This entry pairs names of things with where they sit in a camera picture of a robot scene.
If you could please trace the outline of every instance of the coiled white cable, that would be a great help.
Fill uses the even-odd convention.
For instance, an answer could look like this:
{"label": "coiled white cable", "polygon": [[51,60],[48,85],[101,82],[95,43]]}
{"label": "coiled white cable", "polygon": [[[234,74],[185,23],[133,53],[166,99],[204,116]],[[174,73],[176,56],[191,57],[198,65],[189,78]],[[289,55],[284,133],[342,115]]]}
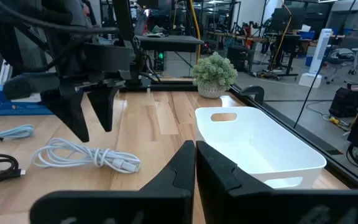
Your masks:
{"label": "coiled white cable", "polygon": [[34,127],[30,124],[22,125],[7,131],[0,131],[0,141],[4,138],[26,138],[34,133]]}
{"label": "coiled white cable", "polygon": [[[57,149],[64,149],[71,151],[71,153],[66,157],[61,157],[55,153]],[[70,159],[76,152],[83,154],[84,156],[80,159]],[[43,155],[46,155],[49,161],[46,161],[43,158]],[[36,158],[38,158],[42,164],[36,163]],[[48,145],[35,152],[32,156],[32,163],[38,167],[76,167],[93,163],[96,167],[107,165],[116,171],[125,174],[138,172],[141,165],[139,158],[132,154],[117,152],[111,149],[90,149],[86,146],[75,144],[60,138],[49,140]]]}

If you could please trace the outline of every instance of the white plastic bin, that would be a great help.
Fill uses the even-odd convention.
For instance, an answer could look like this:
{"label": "white plastic bin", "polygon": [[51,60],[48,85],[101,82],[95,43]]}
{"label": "white plastic bin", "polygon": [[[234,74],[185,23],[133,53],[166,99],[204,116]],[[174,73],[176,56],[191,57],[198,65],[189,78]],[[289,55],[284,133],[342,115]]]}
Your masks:
{"label": "white plastic bin", "polygon": [[[212,121],[212,115],[221,113],[237,116]],[[199,108],[196,119],[197,140],[272,188],[309,189],[326,165],[320,153],[256,108]]]}

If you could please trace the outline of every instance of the white tower fan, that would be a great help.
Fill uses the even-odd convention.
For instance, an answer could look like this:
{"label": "white tower fan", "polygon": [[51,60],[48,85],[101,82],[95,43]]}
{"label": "white tower fan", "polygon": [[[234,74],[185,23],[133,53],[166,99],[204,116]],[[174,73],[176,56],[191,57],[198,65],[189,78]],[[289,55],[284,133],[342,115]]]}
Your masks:
{"label": "white tower fan", "polygon": [[318,88],[320,86],[321,75],[318,75],[317,72],[321,66],[321,62],[323,62],[324,53],[327,49],[327,45],[332,31],[333,30],[331,29],[321,30],[320,38],[318,39],[317,48],[314,52],[313,61],[311,62],[309,72],[302,74],[302,77],[299,81],[299,85],[310,87],[314,80],[314,77],[317,75],[313,88]]}

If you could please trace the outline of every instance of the concrete floor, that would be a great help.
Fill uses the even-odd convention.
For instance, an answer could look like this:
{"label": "concrete floor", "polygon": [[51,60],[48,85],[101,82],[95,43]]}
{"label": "concrete floor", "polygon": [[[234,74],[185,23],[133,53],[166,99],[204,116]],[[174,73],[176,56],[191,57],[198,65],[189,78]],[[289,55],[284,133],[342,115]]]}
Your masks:
{"label": "concrete floor", "polygon": [[[313,56],[313,50],[313,48],[310,48],[308,52],[309,56]],[[187,61],[190,61],[191,54],[180,53],[180,55]],[[195,64],[195,58],[195,54],[192,54],[192,65]],[[267,62],[268,57],[264,57],[260,53],[257,53],[255,59],[264,59],[264,62]],[[309,69],[309,67],[306,67],[305,62],[305,58],[295,58],[293,61],[292,73],[299,74],[297,80],[295,80],[294,77],[283,77],[280,81],[265,80],[252,77],[243,72],[239,72],[236,84],[242,88],[250,85],[258,85],[263,87],[265,90],[265,102],[275,110],[279,111],[281,114],[285,115],[287,118],[291,119],[292,121],[296,121],[309,91],[309,87],[298,85],[301,74],[307,72]],[[254,65],[252,71],[256,72],[265,67],[265,65]],[[340,74],[338,75],[339,78],[335,79],[335,81],[333,81],[330,85],[327,85],[325,80],[322,80],[319,88],[312,89],[307,104],[315,103],[319,100],[332,100],[335,96],[335,92],[339,89],[339,87],[346,86],[344,80],[349,83],[358,83],[358,72],[356,75],[348,75],[348,70],[349,67],[338,70],[338,74]],[[321,70],[321,74],[323,76],[327,76],[332,74],[333,71],[333,68],[326,67]],[[182,77],[190,75],[190,70],[189,66],[183,62],[180,57],[178,57],[173,52],[168,52],[167,69],[165,73],[169,74],[171,77]],[[322,114],[329,114],[328,109],[330,106],[331,101],[322,101],[310,105],[310,108],[319,111]],[[352,118],[346,118],[344,121],[350,123]],[[302,116],[300,117],[299,125],[312,132],[323,141],[332,145],[338,151],[346,153],[347,147],[349,146],[349,141],[346,140],[346,136],[343,136],[345,132],[329,121],[324,120],[320,114],[304,109]],[[358,175],[358,168],[349,163],[345,157],[345,154],[333,156],[333,158],[335,158],[335,160],[340,162],[353,173]]]}

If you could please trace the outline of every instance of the office chair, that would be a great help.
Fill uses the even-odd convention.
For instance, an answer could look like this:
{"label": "office chair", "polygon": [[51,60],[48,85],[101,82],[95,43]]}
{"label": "office chair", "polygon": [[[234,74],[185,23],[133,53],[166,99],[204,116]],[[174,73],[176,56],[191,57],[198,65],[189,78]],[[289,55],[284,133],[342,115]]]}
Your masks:
{"label": "office chair", "polygon": [[354,52],[354,59],[341,59],[341,58],[334,58],[331,57],[331,55],[326,56],[323,61],[327,62],[328,64],[332,65],[335,68],[335,72],[330,77],[325,77],[327,79],[327,84],[330,84],[334,81],[335,78],[337,78],[337,71],[340,68],[346,67],[346,66],[352,66],[352,68],[349,70],[348,74],[356,74],[356,71],[358,70],[358,32],[353,31],[348,33],[345,38],[342,40],[342,42],[339,45],[329,45],[329,50],[334,49],[349,49]]}

